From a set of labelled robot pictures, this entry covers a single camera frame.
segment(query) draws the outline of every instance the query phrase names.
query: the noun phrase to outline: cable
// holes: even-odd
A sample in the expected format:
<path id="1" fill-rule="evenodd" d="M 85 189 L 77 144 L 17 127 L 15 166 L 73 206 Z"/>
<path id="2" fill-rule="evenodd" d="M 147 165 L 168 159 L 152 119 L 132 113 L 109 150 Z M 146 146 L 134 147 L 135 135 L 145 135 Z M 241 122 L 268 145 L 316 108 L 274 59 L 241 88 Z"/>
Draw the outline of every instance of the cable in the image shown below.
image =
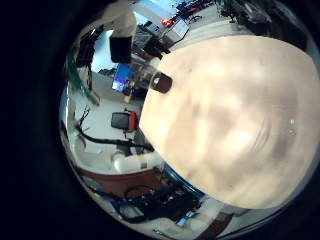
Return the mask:
<path id="1" fill-rule="evenodd" d="M 82 117 L 79 120 L 79 124 L 77 124 L 75 126 L 76 130 L 78 130 L 79 133 L 87 140 L 89 140 L 91 142 L 95 142 L 95 143 L 100 143 L 100 144 L 122 145 L 122 146 L 128 146 L 128 147 L 143 148 L 143 149 L 146 149 L 150 152 L 154 151 L 154 149 L 152 147 L 142 145 L 142 144 L 135 144 L 135 143 L 132 143 L 131 141 L 123 141 L 123 140 L 119 140 L 119 139 L 98 139 L 98 138 L 93 138 L 93 137 L 85 134 L 84 131 L 82 130 L 82 124 L 83 124 L 84 119 L 88 116 L 89 112 L 90 112 L 90 108 L 88 106 L 86 106 L 86 108 L 82 114 Z"/>

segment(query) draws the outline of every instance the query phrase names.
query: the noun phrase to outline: black chair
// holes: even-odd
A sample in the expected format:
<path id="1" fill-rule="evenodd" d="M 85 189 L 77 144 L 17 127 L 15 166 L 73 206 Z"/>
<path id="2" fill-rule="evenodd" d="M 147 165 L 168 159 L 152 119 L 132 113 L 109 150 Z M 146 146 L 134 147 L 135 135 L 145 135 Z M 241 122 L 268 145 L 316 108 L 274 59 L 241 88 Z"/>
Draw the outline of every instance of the black chair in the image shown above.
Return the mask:
<path id="1" fill-rule="evenodd" d="M 137 129 L 137 114 L 136 112 L 125 109 L 124 112 L 114 112 L 111 118 L 111 127 L 122 129 L 124 134 L 133 132 Z"/>

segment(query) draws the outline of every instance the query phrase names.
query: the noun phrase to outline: red light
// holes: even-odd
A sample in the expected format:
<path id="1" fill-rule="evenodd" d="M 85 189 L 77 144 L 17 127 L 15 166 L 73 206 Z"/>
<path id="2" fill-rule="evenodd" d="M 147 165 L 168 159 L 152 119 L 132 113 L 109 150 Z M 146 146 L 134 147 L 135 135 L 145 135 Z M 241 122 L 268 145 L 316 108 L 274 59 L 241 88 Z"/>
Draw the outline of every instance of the red light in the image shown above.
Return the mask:
<path id="1" fill-rule="evenodd" d="M 162 19 L 161 24 L 165 27 L 171 27 L 174 24 L 172 19 Z"/>

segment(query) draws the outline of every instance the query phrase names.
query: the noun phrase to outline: black cable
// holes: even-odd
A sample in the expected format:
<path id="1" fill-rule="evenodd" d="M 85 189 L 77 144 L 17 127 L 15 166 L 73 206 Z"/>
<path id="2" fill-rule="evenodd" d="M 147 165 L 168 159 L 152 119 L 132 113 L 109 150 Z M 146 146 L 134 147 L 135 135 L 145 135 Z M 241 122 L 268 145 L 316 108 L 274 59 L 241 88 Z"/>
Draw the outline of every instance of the black cable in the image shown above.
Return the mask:
<path id="1" fill-rule="evenodd" d="M 135 185 L 135 186 L 133 186 L 133 187 L 129 187 L 125 192 L 124 192 L 124 198 L 126 199 L 126 200 L 129 200 L 129 198 L 128 198 L 128 194 L 129 194 L 129 192 L 131 192 L 131 191 L 133 191 L 133 190 L 135 190 L 135 189 L 137 189 L 137 188 L 147 188 L 147 189 L 149 189 L 149 190 L 151 190 L 151 191 L 155 191 L 152 187 L 149 187 L 149 186 L 147 186 L 147 185 Z"/>
<path id="2" fill-rule="evenodd" d="M 79 124 L 77 124 L 75 126 L 75 128 L 79 131 L 81 136 L 83 136 L 87 140 L 89 140 L 91 142 L 95 142 L 95 143 L 100 143 L 100 144 L 122 145 L 122 146 L 127 146 L 127 147 L 143 148 L 143 149 L 146 149 L 150 152 L 154 151 L 154 149 L 152 147 L 142 145 L 142 144 L 135 144 L 135 143 L 132 143 L 131 141 L 123 141 L 123 140 L 119 140 L 119 139 L 99 139 L 99 138 L 93 138 L 93 137 L 85 134 L 84 131 L 82 130 L 82 124 L 83 124 L 84 119 L 88 116 L 89 112 L 90 112 L 90 108 L 88 106 L 86 106 L 86 108 L 82 114 L 82 117 L 79 120 Z"/>
<path id="3" fill-rule="evenodd" d="M 81 134 L 81 136 L 83 136 L 85 139 L 91 141 L 91 142 L 95 142 L 95 143 L 100 143 L 100 144 L 113 144 L 113 145 L 122 145 L 122 146 L 127 146 L 127 147 L 140 147 L 140 148 L 144 148 L 148 151 L 154 151 L 153 148 L 145 146 L 145 145 L 141 145 L 141 144 L 135 144 L 132 143 L 131 141 L 123 141 L 123 140 L 119 140 L 119 139 L 98 139 L 98 138 L 93 138 L 87 134 L 85 134 L 83 132 L 83 130 L 81 129 L 80 125 L 76 125 L 75 128 L 79 131 L 79 133 Z"/>

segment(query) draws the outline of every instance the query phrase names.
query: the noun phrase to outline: blue screen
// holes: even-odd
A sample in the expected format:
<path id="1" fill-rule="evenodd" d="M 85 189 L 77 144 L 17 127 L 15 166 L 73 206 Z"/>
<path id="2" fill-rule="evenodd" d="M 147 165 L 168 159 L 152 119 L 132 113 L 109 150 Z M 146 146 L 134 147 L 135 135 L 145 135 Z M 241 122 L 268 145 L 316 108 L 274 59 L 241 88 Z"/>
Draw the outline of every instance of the blue screen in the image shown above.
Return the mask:
<path id="1" fill-rule="evenodd" d="M 122 92 L 127 80 L 132 76 L 132 69 L 129 65 L 119 63 L 113 78 L 112 89 Z"/>

